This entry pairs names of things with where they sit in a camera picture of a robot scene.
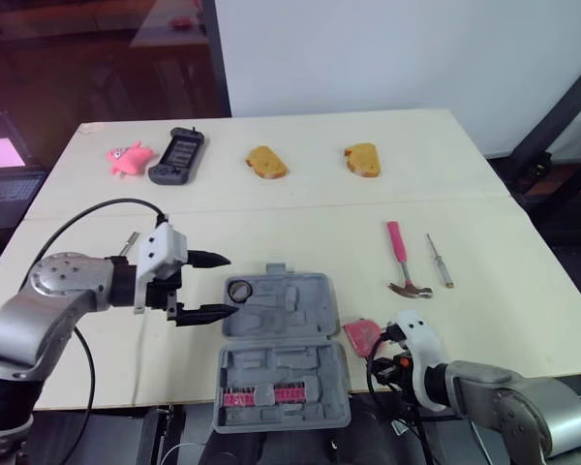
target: white wall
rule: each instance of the white wall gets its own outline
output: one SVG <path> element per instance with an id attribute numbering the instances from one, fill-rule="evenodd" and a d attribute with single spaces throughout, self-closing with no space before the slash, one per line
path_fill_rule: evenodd
<path id="1" fill-rule="evenodd" d="M 509 153 L 581 73 L 581 0 L 216 6 L 234 116 L 448 108 L 490 156 Z"/>

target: pink hammer handle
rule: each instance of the pink hammer handle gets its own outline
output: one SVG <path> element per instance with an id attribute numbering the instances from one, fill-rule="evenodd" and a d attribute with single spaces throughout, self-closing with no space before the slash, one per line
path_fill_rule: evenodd
<path id="1" fill-rule="evenodd" d="M 391 246 L 394 248 L 394 254 L 398 262 L 407 261 L 407 249 L 405 249 L 405 242 L 403 236 L 400 234 L 400 227 L 397 221 L 388 221 L 387 230 L 389 231 L 389 238 L 391 239 Z"/>

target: toast slice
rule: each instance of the toast slice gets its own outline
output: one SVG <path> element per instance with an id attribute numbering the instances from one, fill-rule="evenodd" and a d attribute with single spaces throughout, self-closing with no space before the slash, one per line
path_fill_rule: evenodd
<path id="1" fill-rule="evenodd" d="M 273 150 L 264 145 L 252 150 L 245 161 L 258 176 L 264 179 L 275 179 L 289 172 L 287 166 L 273 153 Z"/>
<path id="2" fill-rule="evenodd" d="M 358 143 L 345 149 L 349 170 L 363 177 L 377 177 L 381 172 L 377 147 L 370 142 Z"/>

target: open toolbox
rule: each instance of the open toolbox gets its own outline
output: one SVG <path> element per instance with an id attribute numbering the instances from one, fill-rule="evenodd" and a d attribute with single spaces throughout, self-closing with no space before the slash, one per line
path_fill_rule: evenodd
<path id="1" fill-rule="evenodd" d="M 351 421 L 334 296 L 324 274 L 287 272 L 227 281 L 232 342 L 219 357 L 213 426 L 219 433 L 344 427 Z"/>

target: laptop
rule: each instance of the laptop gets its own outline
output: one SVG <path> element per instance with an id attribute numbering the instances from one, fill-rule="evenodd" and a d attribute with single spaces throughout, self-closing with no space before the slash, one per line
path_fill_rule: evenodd
<path id="1" fill-rule="evenodd" d="M 47 173 L 30 155 L 9 115 L 0 111 L 0 229 L 15 228 Z"/>

